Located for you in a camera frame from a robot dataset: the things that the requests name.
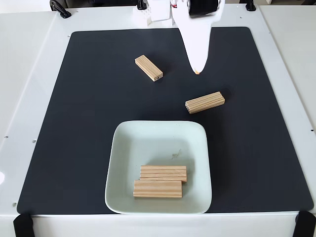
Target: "black mat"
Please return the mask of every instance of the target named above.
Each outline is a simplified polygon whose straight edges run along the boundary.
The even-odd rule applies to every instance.
[[[164,73],[156,82],[134,59]],[[223,106],[185,101],[221,91]],[[196,76],[177,29],[73,33],[18,202],[32,214],[111,214],[104,201],[112,137],[127,120],[190,120],[209,148],[213,212],[309,210],[314,204],[248,28],[213,28]]]

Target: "black clamp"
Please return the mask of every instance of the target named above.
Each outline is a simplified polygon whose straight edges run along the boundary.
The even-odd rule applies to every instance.
[[[65,8],[57,1],[57,0],[50,0],[49,5],[52,11],[58,11],[62,18],[71,17],[71,13],[66,11]]]
[[[256,7],[253,4],[253,0],[240,0],[239,3],[245,3],[247,11],[255,11]]]

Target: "white bowl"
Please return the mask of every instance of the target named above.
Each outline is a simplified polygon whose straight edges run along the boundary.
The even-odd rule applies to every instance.
[[[141,165],[185,165],[182,198],[134,197]],[[115,130],[105,203],[117,213],[204,213],[212,200],[204,128],[190,121],[127,121]]]

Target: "wooden block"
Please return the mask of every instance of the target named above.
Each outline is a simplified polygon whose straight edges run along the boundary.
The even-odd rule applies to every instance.
[[[182,198],[181,181],[135,180],[134,197]]]
[[[189,100],[185,103],[190,114],[194,114],[203,110],[207,110],[219,105],[223,105],[225,99],[220,92],[215,92],[209,95]]]
[[[141,169],[141,174],[174,174],[186,173],[186,169]]]
[[[186,173],[173,173],[173,174],[140,174],[141,178],[159,178],[159,177],[186,177]]]
[[[140,180],[180,180],[182,182],[186,182],[187,181],[187,177],[140,178]]]
[[[180,169],[187,170],[186,166],[176,166],[176,165],[142,165],[141,170],[157,170],[157,169]]]
[[[153,81],[163,77],[162,71],[155,66],[145,55],[135,59],[135,63],[140,67]]]

